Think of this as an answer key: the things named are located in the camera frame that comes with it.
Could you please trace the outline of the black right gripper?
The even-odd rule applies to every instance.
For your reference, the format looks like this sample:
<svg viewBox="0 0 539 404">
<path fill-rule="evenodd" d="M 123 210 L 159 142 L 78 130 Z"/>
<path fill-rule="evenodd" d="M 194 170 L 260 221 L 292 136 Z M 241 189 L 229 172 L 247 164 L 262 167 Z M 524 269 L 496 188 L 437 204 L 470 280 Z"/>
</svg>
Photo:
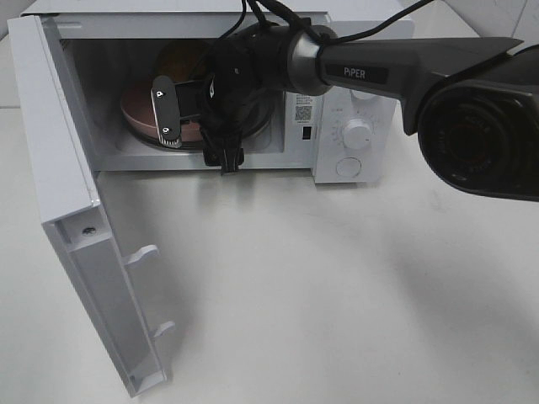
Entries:
<svg viewBox="0 0 539 404">
<path fill-rule="evenodd" d="M 179 149 L 184 144 L 183 125 L 195 122 L 204 142 L 205 164 L 219 167 L 223 174 L 238 171 L 244 162 L 241 121 L 236 112 L 221 112 L 212 104 L 212 80 L 176 83 L 161 75 L 152 81 L 151 100 L 160 145 Z"/>
</svg>

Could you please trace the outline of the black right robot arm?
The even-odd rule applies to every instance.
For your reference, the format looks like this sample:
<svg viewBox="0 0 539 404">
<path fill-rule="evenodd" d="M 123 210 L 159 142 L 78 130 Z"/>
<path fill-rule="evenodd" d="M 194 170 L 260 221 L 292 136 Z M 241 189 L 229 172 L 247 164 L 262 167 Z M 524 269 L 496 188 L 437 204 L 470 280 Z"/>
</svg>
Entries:
<svg viewBox="0 0 539 404">
<path fill-rule="evenodd" d="M 339 87 L 396 99 L 430 169 L 462 192 L 538 198 L 538 49 L 507 37 L 344 43 L 325 26 L 252 25 L 219 40 L 200 80 L 154 79 L 160 142 L 200 123 L 205 163 L 244 160 L 243 123 L 273 92 L 318 96 Z"/>
</svg>

